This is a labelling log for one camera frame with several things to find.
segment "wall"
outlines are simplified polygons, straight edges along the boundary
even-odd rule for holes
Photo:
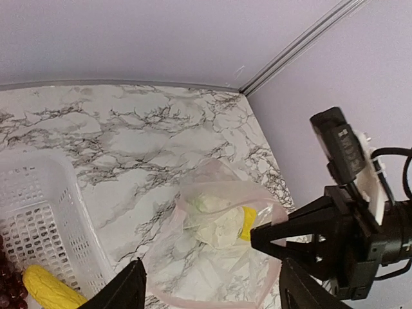
[[[338,2],[3,1],[0,84],[129,79],[239,88]]]
[[[375,0],[345,19],[249,100],[292,197],[304,205],[332,183],[309,118],[342,107],[373,145],[412,145],[412,2]],[[398,199],[403,159],[385,158]],[[375,283],[356,308],[390,308],[409,297],[412,274]]]

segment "basket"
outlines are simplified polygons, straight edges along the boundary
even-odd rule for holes
[[[21,270],[41,265],[88,299],[114,276],[60,151],[0,156],[0,233]]]

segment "yellow vegetable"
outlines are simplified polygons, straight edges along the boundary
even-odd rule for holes
[[[240,239],[250,241],[250,230],[252,229],[258,214],[253,208],[243,206],[243,210],[245,211],[245,221],[243,222],[243,230],[240,234]]]
[[[44,309],[76,309],[87,299],[38,265],[27,268],[23,283],[30,295]]]

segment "translucent plastic bag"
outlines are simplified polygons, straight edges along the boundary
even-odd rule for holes
[[[180,193],[144,258],[148,290],[181,308],[259,308],[281,262],[254,250],[248,232],[286,221],[285,210],[264,187],[241,181],[218,160],[188,175]]]

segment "marble countertop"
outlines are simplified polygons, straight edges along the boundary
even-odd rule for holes
[[[240,94],[154,86],[45,86],[0,92],[0,150],[60,149],[119,272],[142,257],[174,207],[180,179],[204,158],[229,161],[288,211],[276,160]],[[280,308],[275,287],[266,308]],[[146,308],[165,308],[153,296]]]

